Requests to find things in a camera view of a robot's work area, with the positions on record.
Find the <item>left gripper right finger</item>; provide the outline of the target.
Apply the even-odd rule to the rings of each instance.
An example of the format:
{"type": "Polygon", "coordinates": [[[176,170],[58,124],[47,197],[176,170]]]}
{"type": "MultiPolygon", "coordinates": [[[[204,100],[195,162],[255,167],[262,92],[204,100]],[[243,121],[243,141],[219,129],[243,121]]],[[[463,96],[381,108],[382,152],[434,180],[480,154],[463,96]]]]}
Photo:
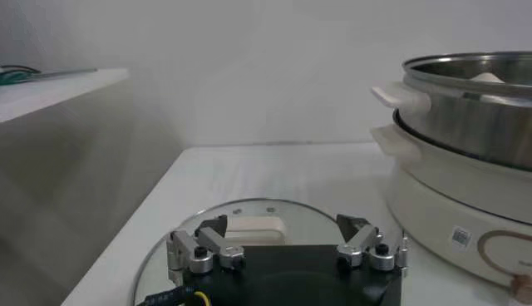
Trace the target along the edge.
{"type": "Polygon", "coordinates": [[[375,273],[408,271],[408,238],[403,229],[384,234],[362,217],[338,214],[336,224],[344,242],[336,246],[337,271],[341,278],[364,264],[375,273]]]}

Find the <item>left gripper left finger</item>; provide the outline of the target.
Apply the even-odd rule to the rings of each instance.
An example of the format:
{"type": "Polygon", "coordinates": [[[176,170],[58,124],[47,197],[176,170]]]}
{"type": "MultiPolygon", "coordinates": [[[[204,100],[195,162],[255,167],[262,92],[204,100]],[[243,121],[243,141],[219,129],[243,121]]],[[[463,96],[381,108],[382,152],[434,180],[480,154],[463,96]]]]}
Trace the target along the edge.
{"type": "Polygon", "coordinates": [[[204,220],[193,234],[177,229],[166,235],[167,271],[171,282],[183,282],[184,274],[204,276],[217,264],[221,269],[239,272],[245,267],[244,247],[225,238],[228,217],[204,220]]]}

